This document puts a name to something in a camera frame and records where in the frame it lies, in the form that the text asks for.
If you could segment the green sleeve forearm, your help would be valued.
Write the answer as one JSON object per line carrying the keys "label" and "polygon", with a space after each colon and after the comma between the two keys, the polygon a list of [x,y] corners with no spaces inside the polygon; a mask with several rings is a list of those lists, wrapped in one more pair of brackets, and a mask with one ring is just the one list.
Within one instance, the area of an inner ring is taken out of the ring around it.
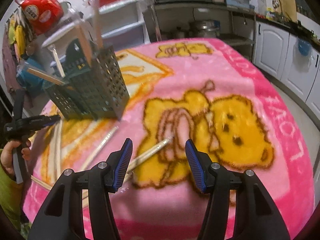
{"label": "green sleeve forearm", "polygon": [[17,184],[5,172],[1,165],[0,183],[1,208],[15,230],[21,230],[21,199],[23,185]]}

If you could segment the person's left hand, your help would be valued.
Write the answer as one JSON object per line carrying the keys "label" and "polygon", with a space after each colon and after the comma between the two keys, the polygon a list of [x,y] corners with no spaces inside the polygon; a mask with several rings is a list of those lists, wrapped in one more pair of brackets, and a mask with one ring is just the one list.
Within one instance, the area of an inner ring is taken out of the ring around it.
{"label": "person's left hand", "polygon": [[[24,160],[28,161],[31,158],[31,142],[27,140],[25,142],[26,146],[22,148],[22,157]],[[1,165],[5,173],[13,178],[15,176],[14,167],[13,167],[13,150],[18,148],[21,145],[21,142],[18,140],[11,140],[7,142],[4,146],[3,151],[1,152]]]}

